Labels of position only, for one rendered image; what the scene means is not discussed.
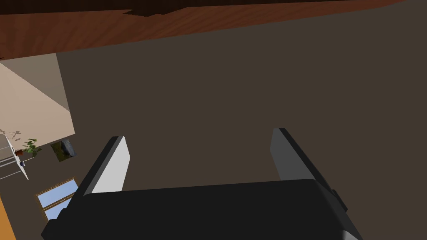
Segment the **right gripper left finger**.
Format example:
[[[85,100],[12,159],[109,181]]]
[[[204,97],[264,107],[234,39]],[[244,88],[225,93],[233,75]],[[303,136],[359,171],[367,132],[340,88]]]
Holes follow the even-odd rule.
[[[125,137],[112,137],[84,177],[77,196],[122,191],[129,162]]]

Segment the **wooden framed window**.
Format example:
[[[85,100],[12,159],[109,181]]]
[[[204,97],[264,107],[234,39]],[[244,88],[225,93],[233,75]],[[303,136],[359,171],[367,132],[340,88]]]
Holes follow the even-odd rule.
[[[60,211],[67,207],[77,189],[78,183],[71,177],[35,194],[43,218],[46,221],[56,219]]]

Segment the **dark framed wall picture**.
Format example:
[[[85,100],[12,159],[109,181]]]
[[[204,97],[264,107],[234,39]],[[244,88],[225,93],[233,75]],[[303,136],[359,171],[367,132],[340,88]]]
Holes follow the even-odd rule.
[[[50,144],[55,156],[59,162],[65,161],[72,157],[77,156],[74,148],[72,147],[68,139],[60,140],[58,142]]]

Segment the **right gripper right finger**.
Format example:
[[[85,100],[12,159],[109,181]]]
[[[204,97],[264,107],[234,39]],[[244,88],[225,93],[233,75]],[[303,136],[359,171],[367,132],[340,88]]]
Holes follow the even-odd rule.
[[[285,128],[274,128],[270,153],[281,180],[314,179],[327,191],[327,181]]]

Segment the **white shelf with potted plant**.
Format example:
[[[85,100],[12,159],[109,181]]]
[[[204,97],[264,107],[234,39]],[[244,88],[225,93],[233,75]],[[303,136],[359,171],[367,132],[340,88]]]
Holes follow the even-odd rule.
[[[22,173],[25,179],[29,179],[24,170],[25,160],[21,160],[18,153],[29,153],[33,159],[41,151],[37,147],[37,139],[29,138],[22,147],[23,150],[15,150],[9,138],[0,133],[0,180]]]

